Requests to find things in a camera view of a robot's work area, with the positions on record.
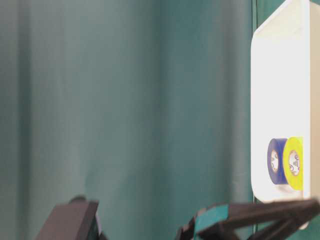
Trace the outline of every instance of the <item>blurry black object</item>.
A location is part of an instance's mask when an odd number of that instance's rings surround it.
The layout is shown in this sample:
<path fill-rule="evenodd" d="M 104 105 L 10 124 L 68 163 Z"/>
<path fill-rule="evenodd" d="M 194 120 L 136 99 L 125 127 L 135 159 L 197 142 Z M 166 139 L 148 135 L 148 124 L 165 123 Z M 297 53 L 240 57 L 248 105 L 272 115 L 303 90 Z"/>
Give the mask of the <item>blurry black object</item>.
<path fill-rule="evenodd" d="M 108 240 L 99 232 L 97 208 L 84 196 L 56 205 L 35 240 Z"/>
<path fill-rule="evenodd" d="M 239 240 L 234 230 L 254 224 L 273 221 L 269 226 L 255 232 L 248 240 L 284 240 L 320 213 L 316 199 L 273 203 L 229 204 L 227 218 L 195 232 L 197 218 L 212 206 L 200 210 L 188 224 L 178 229 L 175 240 Z"/>

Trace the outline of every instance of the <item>teal curtain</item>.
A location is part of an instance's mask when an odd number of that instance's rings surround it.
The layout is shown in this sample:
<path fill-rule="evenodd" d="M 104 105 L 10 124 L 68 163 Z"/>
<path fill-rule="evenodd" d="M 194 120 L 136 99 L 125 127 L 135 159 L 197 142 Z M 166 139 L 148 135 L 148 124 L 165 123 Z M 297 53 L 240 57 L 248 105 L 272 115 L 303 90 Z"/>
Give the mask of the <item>teal curtain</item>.
<path fill-rule="evenodd" d="M 77 194 L 111 240 L 251 201 L 252 25 L 250 0 L 2 1 L 1 238 Z"/>

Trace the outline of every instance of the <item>white plastic container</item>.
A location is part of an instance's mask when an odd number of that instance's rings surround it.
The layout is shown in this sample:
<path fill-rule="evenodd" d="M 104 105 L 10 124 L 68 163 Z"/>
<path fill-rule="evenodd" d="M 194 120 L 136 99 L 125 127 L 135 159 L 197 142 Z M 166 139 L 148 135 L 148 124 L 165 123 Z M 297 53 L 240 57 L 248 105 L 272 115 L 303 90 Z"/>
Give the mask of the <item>white plastic container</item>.
<path fill-rule="evenodd" d="M 272 138 L 303 137 L 303 190 L 275 185 Z M 251 185 L 262 202 L 320 197 L 320 5 L 286 0 L 251 44 Z"/>

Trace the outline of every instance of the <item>tape label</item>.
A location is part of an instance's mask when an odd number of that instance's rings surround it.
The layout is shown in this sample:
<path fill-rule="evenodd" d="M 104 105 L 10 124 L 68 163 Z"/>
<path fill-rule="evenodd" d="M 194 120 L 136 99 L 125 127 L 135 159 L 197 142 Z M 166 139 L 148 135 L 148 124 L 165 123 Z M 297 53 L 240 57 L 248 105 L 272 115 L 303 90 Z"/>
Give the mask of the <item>tape label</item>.
<path fill-rule="evenodd" d="M 276 173 L 279 168 L 279 157 L 275 150 L 272 150 L 271 152 L 271 168 L 274 173 Z"/>
<path fill-rule="evenodd" d="M 297 176 L 300 172 L 300 159 L 295 150 L 292 150 L 289 155 L 289 167 L 292 175 Z"/>

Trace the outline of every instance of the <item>curtain fold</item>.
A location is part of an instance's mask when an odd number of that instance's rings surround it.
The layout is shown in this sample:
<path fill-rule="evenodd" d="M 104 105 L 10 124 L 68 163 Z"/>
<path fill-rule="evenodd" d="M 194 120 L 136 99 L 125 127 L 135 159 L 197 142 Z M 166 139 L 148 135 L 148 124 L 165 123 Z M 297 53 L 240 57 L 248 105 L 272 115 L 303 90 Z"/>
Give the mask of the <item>curtain fold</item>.
<path fill-rule="evenodd" d="M 252 200 L 252 1 L 1 4 L 4 239 L 34 239 L 76 194 L 111 240 L 173 239 Z"/>

